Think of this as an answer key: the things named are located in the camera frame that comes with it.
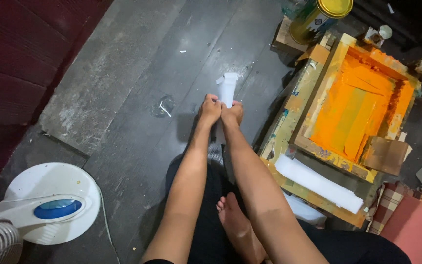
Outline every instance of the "orange paint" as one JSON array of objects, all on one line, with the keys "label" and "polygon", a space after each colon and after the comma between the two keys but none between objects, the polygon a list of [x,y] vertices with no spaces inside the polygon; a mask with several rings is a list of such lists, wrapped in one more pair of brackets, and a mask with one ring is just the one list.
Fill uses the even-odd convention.
[{"label": "orange paint", "polygon": [[379,59],[392,65],[392,58],[378,50],[349,48],[309,137],[354,162],[369,135],[387,137],[398,132],[413,95],[409,82]]}]

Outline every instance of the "can lid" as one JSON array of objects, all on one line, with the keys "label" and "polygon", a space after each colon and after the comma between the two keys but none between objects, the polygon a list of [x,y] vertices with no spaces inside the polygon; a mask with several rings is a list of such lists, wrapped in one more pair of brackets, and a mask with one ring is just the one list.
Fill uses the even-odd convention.
[{"label": "can lid", "polygon": [[353,0],[317,0],[317,4],[325,15],[342,18],[353,8]]}]

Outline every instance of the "pink fabric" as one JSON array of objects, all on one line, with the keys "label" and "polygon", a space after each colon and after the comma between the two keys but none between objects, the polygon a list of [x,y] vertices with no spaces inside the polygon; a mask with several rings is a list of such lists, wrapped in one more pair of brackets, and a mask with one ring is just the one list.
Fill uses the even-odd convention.
[{"label": "pink fabric", "polygon": [[380,235],[401,248],[412,264],[422,264],[422,201],[405,195]]}]

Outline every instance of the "foot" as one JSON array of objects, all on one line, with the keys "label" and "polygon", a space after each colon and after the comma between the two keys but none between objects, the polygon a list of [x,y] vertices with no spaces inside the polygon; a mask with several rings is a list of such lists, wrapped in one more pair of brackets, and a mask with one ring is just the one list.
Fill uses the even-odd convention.
[{"label": "foot", "polygon": [[248,218],[242,213],[234,193],[222,196],[216,205],[227,237],[247,264],[260,264],[267,254],[255,235]]}]

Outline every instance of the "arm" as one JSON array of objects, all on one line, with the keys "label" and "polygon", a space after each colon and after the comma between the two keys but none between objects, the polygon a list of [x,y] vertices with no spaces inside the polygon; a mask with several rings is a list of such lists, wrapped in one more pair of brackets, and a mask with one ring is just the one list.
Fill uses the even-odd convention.
[{"label": "arm", "polygon": [[242,104],[222,105],[232,167],[250,223],[274,263],[328,263],[297,222],[270,171],[249,146],[239,124]]},{"label": "arm", "polygon": [[220,102],[213,99],[217,96],[207,94],[200,108],[200,118],[173,179],[164,216],[142,263],[152,259],[187,263],[206,183],[209,134],[221,114]]}]

